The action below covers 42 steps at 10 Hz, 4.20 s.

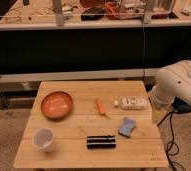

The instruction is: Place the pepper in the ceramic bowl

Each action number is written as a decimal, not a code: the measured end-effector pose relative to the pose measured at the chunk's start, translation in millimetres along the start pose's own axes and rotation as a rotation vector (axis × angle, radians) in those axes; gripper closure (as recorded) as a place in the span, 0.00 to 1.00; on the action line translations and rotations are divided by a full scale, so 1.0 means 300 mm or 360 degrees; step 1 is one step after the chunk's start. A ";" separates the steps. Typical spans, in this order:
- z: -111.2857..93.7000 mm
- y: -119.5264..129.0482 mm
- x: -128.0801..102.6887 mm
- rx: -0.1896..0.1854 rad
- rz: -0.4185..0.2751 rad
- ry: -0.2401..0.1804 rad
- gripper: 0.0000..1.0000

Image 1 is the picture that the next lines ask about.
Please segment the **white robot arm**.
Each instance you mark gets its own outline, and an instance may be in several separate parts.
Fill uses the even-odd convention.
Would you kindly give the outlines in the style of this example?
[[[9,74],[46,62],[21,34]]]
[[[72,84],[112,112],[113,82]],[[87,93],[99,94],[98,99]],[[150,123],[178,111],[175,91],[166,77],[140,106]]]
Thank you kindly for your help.
[[[156,84],[150,92],[155,108],[171,105],[179,98],[191,106],[191,61],[182,60],[160,68],[156,73]]]

